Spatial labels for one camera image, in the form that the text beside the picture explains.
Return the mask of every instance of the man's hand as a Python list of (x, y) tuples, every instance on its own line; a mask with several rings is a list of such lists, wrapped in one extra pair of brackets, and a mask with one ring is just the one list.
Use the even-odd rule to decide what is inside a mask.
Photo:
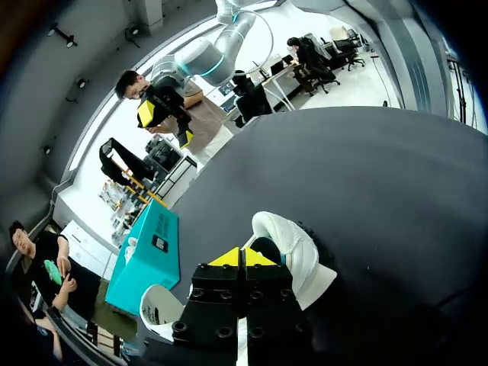
[(56, 264), (58, 266), (59, 272), (61, 272), (61, 277), (66, 277), (69, 271), (71, 271), (71, 263), (69, 259), (64, 255), (58, 255), (58, 259), (56, 260)]
[(159, 126), (156, 126), (156, 127), (150, 127), (147, 129), (150, 133), (154, 134), (154, 133), (160, 133), (159, 132)]
[(61, 290), (59, 292), (66, 292), (69, 294), (70, 292), (73, 292), (78, 288), (78, 285), (76, 284), (76, 280), (72, 278), (71, 280), (69, 279), (69, 274), (67, 274), (66, 278), (63, 281), (63, 284), (61, 285)]
[(150, 128), (146, 128), (150, 133), (171, 133), (171, 130), (165, 126), (164, 124), (160, 124), (159, 126), (154, 126)]

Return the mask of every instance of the computer monitor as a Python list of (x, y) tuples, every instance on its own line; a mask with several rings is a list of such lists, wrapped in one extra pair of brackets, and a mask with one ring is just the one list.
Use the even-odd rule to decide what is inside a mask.
[(283, 60), (280, 59), (279, 62), (275, 63), (271, 67), (271, 74), (276, 75), (276, 74), (279, 74), (280, 72), (282, 72), (283, 70), (284, 70)]
[(293, 61), (293, 56), (292, 55), (286, 55), (285, 57), (283, 57), (283, 61), (287, 65), (290, 65), (291, 62)]
[(236, 95), (233, 95), (229, 99), (227, 99), (220, 107), (225, 110), (225, 112), (229, 113), (232, 109), (236, 107), (234, 101), (236, 100)]

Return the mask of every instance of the shoe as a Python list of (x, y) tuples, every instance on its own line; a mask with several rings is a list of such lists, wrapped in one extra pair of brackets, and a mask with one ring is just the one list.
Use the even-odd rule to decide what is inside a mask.
[(253, 238), (271, 239), (285, 258), (293, 276), (292, 290), (302, 310), (314, 303), (336, 279), (337, 273), (319, 263), (319, 253), (312, 238), (293, 221), (269, 212), (258, 212), (252, 218)]

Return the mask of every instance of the teal box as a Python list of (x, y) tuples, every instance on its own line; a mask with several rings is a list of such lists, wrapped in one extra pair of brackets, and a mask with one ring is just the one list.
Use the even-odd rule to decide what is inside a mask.
[[(136, 250), (125, 263), (129, 238), (137, 238)], [(134, 223), (120, 248), (105, 300), (139, 315), (141, 297), (153, 284), (171, 290), (180, 281), (178, 217), (151, 201)]]

